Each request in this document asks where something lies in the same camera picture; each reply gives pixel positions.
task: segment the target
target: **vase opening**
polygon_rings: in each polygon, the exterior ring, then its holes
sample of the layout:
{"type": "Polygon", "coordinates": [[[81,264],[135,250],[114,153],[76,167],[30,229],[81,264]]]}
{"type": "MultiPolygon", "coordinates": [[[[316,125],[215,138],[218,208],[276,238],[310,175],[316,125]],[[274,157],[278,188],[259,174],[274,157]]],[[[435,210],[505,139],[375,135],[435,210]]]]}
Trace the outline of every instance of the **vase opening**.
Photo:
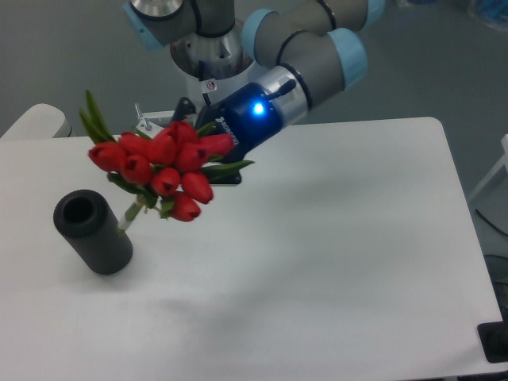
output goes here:
{"type": "Polygon", "coordinates": [[[63,207],[63,218],[72,224],[85,222],[93,213],[94,205],[85,197],[73,198],[63,207]]]}

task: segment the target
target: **green leaf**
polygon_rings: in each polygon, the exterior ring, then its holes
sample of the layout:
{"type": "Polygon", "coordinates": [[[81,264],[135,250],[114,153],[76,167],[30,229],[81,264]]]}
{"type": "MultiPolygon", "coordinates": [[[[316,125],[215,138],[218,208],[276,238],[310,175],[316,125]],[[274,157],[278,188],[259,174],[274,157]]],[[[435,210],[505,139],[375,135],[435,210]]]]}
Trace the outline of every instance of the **green leaf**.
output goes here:
{"type": "Polygon", "coordinates": [[[164,168],[167,168],[167,165],[153,164],[152,168],[154,171],[158,172],[158,171],[162,171],[164,168]]]}
{"type": "Polygon", "coordinates": [[[151,139],[152,139],[152,137],[148,136],[148,135],[147,135],[146,133],[144,133],[143,131],[140,131],[139,129],[136,129],[136,128],[134,128],[134,129],[136,130],[136,133],[137,133],[140,137],[142,137],[143,139],[146,139],[146,140],[151,140],[151,139]]]}
{"type": "Polygon", "coordinates": [[[123,177],[121,177],[121,175],[119,175],[118,173],[110,172],[110,173],[108,173],[107,177],[110,182],[117,185],[122,190],[124,190],[130,194],[137,194],[140,198],[143,199],[143,203],[148,208],[151,209],[156,205],[157,199],[159,196],[154,194],[149,189],[129,183],[123,177]]]}
{"type": "Polygon", "coordinates": [[[140,190],[134,184],[128,183],[118,173],[112,173],[112,172],[108,173],[108,180],[111,183],[119,186],[121,189],[123,189],[124,191],[126,191],[130,194],[139,194],[140,193],[140,190]]]}
{"type": "Polygon", "coordinates": [[[94,96],[89,90],[87,90],[87,106],[92,125],[95,127],[97,132],[106,140],[115,141],[113,135],[111,135],[111,132],[106,126],[106,122],[104,121],[104,117],[101,114],[101,110],[97,106],[97,102],[95,101],[94,96]]]}
{"type": "Polygon", "coordinates": [[[214,130],[215,130],[215,122],[211,121],[210,123],[204,125],[200,129],[198,129],[198,131],[196,131],[196,133],[198,134],[199,137],[207,137],[214,130]]]}
{"type": "Polygon", "coordinates": [[[208,159],[208,163],[216,163],[222,160],[224,156],[221,155],[210,155],[210,158],[208,159]]]}
{"type": "Polygon", "coordinates": [[[251,160],[237,161],[236,163],[211,165],[201,168],[201,172],[206,176],[208,181],[213,182],[219,179],[236,174],[240,169],[254,164],[251,160]]]}
{"type": "Polygon", "coordinates": [[[149,208],[153,209],[153,207],[157,204],[158,195],[153,194],[150,190],[145,187],[137,187],[138,196],[143,199],[143,203],[149,208]]]}
{"type": "Polygon", "coordinates": [[[94,144],[102,143],[105,140],[94,128],[92,125],[90,118],[85,114],[83,110],[79,110],[79,117],[81,118],[81,122],[83,123],[83,128],[87,133],[88,137],[94,142],[94,144]]]}
{"type": "Polygon", "coordinates": [[[160,201],[160,217],[169,218],[171,212],[175,207],[175,199],[173,197],[167,197],[160,201]]]}

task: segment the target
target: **black cable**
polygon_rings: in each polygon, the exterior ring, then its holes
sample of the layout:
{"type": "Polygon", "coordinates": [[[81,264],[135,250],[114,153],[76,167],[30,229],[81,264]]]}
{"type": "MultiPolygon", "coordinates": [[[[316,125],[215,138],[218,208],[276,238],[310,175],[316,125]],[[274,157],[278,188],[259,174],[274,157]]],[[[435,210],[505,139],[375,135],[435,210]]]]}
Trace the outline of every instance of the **black cable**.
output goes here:
{"type": "Polygon", "coordinates": [[[493,230],[495,230],[496,232],[501,234],[503,237],[508,238],[508,233],[502,231],[500,228],[498,228],[496,225],[494,225],[492,222],[490,222],[479,210],[475,209],[475,213],[478,214],[478,217],[480,217],[493,230]]]}

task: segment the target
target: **white chair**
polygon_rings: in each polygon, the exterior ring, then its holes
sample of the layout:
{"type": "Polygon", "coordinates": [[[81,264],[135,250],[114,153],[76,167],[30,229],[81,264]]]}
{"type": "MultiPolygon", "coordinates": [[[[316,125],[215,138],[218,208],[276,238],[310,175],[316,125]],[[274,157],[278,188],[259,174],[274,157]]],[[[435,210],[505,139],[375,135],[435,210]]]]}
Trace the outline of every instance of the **white chair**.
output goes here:
{"type": "Polygon", "coordinates": [[[37,140],[74,136],[64,113],[40,103],[31,107],[0,137],[0,140],[37,140]]]}

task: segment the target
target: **red tulip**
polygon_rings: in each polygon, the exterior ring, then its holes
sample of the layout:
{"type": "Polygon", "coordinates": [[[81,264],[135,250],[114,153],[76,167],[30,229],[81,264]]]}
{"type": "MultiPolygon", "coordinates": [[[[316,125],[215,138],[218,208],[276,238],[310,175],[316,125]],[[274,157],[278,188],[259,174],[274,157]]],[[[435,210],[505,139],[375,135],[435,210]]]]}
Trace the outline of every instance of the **red tulip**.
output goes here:
{"type": "Polygon", "coordinates": [[[131,155],[123,161],[120,173],[129,183],[146,185],[152,180],[152,167],[148,160],[141,155],[131,155]]]}
{"type": "Polygon", "coordinates": [[[176,156],[175,166],[181,172],[197,171],[210,155],[200,144],[185,143],[176,156]]]}
{"type": "Polygon", "coordinates": [[[228,133],[202,137],[199,144],[205,147],[210,155],[226,156],[235,148],[233,138],[228,133]]]}
{"type": "Polygon", "coordinates": [[[147,155],[149,140],[143,139],[135,133],[123,133],[118,140],[120,146],[130,155],[147,155]]]}
{"type": "Polygon", "coordinates": [[[199,209],[196,201],[185,193],[176,191],[173,197],[175,198],[175,206],[171,211],[171,216],[174,219],[182,222],[189,222],[194,220],[201,213],[201,209],[199,209]]]}
{"type": "Polygon", "coordinates": [[[178,185],[180,174],[174,168],[164,168],[152,179],[152,188],[159,196],[171,196],[178,185]]]}
{"type": "Polygon", "coordinates": [[[125,150],[114,141],[99,143],[88,151],[91,160],[106,172],[118,172],[127,154],[125,150]]]}
{"type": "Polygon", "coordinates": [[[183,191],[201,204],[207,204],[214,198],[214,192],[208,179],[201,172],[187,172],[182,177],[183,191]]]}
{"type": "Polygon", "coordinates": [[[173,121],[167,133],[175,139],[177,149],[180,149],[185,143],[199,143],[199,136],[194,127],[186,121],[173,121]]]}
{"type": "Polygon", "coordinates": [[[157,134],[148,146],[148,160],[153,164],[170,165],[175,161],[176,144],[173,137],[157,134]]]}

